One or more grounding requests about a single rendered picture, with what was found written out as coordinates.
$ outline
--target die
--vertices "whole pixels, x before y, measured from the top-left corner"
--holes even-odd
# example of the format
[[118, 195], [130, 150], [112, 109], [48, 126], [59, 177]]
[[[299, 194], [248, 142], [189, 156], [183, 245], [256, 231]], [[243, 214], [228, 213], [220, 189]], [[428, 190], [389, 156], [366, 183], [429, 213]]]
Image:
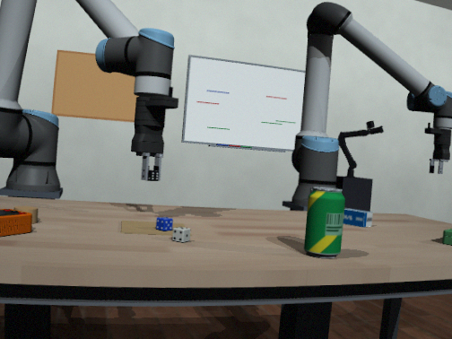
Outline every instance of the die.
[[188, 227], [175, 228], [172, 239], [177, 242], [188, 242], [190, 240], [190, 229]]
[[172, 218], [157, 217], [156, 230], [172, 230]]

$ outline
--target green and yellow can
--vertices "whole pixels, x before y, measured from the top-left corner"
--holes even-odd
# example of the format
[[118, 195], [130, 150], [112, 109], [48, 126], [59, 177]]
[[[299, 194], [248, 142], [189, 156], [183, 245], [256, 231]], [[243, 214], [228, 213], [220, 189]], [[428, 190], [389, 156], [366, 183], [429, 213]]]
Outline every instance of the green and yellow can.
[[335, 258], [341, 252], [345, 197], [342, 189], [313, 187], [308, 199], [305, 251], [310, 256]]

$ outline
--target wall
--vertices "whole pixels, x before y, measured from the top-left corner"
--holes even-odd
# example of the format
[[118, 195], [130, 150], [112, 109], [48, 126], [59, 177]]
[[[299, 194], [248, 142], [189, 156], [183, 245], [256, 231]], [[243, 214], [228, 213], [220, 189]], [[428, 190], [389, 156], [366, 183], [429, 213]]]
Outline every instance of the wall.
[[[306, 20], [321, 2], [353, 12], [433, 83], [452, 89], [449, 10], [412, 0], [113, 0], [138, 28], [175, 36], [174, 96], [164, 131], [162, 181], [140, 179], [130, 152], [132, 123], [60, 118], [57, 171], [62, 199], [285, 210], [298, 173], [291, 154], [181, 143], [188, 55], [305, 69]], [[74, 0], [38, 0], [19, 102], [50, 111], [57, 50], [93, 53], [105, 37]], [[335, 37], [327, 133], [365, 128], [385, 133], [348, 140], [357, 177], [373, 178], [372, 211], [408, 213], [452, 223], [452, 163], [429, 174], [432, 114], [406, 108], [407, 90], [345, 39]], [[0, 160], [5, 182], [12, 160]], [[339, 175], [346, 174], [342, 153]]]

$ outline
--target orange tool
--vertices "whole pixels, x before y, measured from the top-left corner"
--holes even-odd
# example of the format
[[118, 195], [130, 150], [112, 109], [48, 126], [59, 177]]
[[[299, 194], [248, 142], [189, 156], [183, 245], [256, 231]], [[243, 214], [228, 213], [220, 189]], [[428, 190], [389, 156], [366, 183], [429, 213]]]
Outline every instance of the orange tool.
[[0, 237], [31, 232], [31, 213], [0, 210]]

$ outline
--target yellow stripe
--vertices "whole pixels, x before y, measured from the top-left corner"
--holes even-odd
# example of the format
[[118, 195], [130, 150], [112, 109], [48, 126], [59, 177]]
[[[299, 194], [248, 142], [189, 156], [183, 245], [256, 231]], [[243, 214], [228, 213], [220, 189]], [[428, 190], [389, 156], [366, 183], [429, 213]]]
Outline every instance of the yellow stripe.
[[310, 195], [309, 200], [308, 200], [308, 210], [309, 210], [310, 206], [313, 205], [314, 202], [316, 202], [318, 200], [318, 198], [320, 198], [324, 194], [325, 194], [325, 192], [317, 190], [312, 195]]
[[325, 248], [333, 243], [337, 236], [324, 236], [318, 243], [316, 243], [309, 251], [315, 252], [316, 254], [322, 253]]

